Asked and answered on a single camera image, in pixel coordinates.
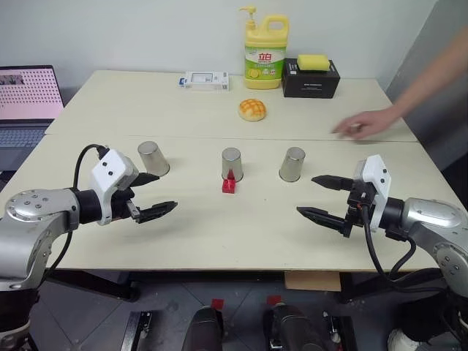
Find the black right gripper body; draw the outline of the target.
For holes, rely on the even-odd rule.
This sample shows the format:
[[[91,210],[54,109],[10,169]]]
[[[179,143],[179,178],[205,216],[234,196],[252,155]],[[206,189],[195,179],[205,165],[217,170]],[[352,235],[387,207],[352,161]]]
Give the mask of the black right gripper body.
[[[352,182],[347,198],[348,209],[344,218],[344,229],[341,234],[349,238],[354,226],[370,226],[374,211],[374,199],[377,190],[371,182],[355,180]]]

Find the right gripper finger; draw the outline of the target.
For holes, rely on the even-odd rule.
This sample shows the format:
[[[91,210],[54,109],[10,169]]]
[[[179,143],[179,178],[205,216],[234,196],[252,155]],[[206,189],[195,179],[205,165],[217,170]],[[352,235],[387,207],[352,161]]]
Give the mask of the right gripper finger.
[[[298,206],[296,210],[315,224],[330,228],[342,235],[348,234],[348,228],[345,219],[329,214],[327,211],[314,207]]]
[[[354,180],[351,178],[344,178],[337,175],[319,175],[311,179],[312,182],[319,184],[327,189],[333,189],[337,191],[346,190],[351,191]]]

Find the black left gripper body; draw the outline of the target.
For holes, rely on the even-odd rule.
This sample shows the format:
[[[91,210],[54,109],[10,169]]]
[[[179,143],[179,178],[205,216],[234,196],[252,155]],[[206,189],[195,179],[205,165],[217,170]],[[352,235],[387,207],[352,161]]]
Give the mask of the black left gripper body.
[[[127,208],[127,201],[135,196],[132,187],[139,185],[140,174],[130,182],[130,185],[116,184],[116,191],[111,197],[112,221],[125,219],[130,216],[129,209]]]

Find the person's bare hand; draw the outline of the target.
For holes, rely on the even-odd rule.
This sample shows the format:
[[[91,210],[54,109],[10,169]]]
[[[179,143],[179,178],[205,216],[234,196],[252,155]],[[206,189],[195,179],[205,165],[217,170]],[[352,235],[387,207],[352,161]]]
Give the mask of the person's bare hand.
[[[385,131],[399,118],[400,115],[393,108],[366,111],[343,119],[333,128],[332,133],[362,140]]]

